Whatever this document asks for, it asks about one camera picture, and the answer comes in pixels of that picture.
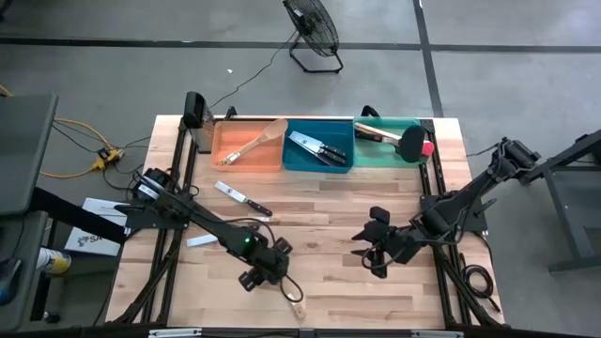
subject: spatula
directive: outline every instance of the spatula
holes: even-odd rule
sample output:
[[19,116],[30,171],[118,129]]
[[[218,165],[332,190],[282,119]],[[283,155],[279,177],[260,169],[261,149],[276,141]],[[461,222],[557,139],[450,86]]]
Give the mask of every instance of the spatula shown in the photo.
[[256,146],[284,135],[286,129],[288,129],[288,121],[286,119],[280,118],[271,122],[253,141],[242,146],[242,148],[240,148],[238,151],[227,155],[225,158],[223,158],[223,160],[219,161],[219,164],[232,164],[234,161],[244,156],[244,154],[248,153]]

